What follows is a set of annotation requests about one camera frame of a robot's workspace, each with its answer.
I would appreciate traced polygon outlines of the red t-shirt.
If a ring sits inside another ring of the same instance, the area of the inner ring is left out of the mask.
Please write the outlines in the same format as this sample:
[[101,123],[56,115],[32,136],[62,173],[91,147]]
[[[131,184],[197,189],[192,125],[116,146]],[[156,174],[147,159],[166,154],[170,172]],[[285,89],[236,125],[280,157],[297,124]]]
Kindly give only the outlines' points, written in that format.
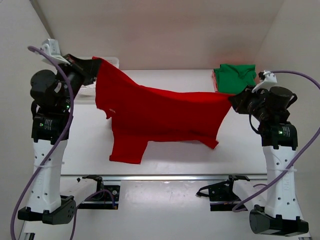
[[231,108],[228,98],[219,92],[174,92],[139,85],[102,60],[95,104],[111,121],[109,160],[140,164],[149,142],[198,141],[214,149]]

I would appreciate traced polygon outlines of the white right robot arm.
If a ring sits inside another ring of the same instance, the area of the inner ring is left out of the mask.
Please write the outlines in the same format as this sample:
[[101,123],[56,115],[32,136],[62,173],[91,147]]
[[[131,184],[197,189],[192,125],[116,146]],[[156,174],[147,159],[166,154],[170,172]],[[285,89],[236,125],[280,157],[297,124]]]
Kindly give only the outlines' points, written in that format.
[[295,168],[290,162],[297,156],[298,133],[288,121],[290,107],[298,97],[289,89],[247,86],[229,101],[238,114],[256,118],[266,161],[266,198],[245,180],[235,180],[232,191],[249,211],[249,225],[255,234],[292,237],[308,233],[295,193]]

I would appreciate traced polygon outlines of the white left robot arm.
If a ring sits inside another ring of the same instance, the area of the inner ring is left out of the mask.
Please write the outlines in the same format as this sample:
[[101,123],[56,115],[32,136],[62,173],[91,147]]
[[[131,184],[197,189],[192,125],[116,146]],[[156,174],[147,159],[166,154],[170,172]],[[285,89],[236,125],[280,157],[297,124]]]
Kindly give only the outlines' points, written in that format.
[[61,70],[36,72],[30,95],[34,150],[33,175],[27,183],[28,202],[17,212],[19,220],[49,225],[68,224],[75,215],[74,196],[60,193],[63,156],[73,119],[73,101],[80,88],[96,81],[102,59],[64,57]]

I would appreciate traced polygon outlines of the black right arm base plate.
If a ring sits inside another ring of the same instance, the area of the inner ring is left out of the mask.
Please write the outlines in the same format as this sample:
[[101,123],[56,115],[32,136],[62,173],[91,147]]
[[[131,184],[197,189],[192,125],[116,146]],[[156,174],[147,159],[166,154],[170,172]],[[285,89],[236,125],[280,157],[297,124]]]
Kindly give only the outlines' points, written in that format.
[[250,179],[244,175],[229,175],[227,180],[201,187],[195,195],[209,198],[211,212],[230,212],[241,201],[233,192],[238,181],[250,182]]

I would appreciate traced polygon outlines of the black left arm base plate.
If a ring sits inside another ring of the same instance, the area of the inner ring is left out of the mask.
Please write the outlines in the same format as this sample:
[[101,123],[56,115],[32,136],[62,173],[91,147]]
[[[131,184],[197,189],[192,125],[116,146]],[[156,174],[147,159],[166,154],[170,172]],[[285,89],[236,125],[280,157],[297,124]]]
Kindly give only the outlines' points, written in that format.
[[84,183],[87,180],[94,182],[94,191],[90,191],[89,196],[77,204],[78,209],[117,210],[119,208],[121,190],[119,181],[103,180],[102,176],[92,174],[77,178],[79,183]]

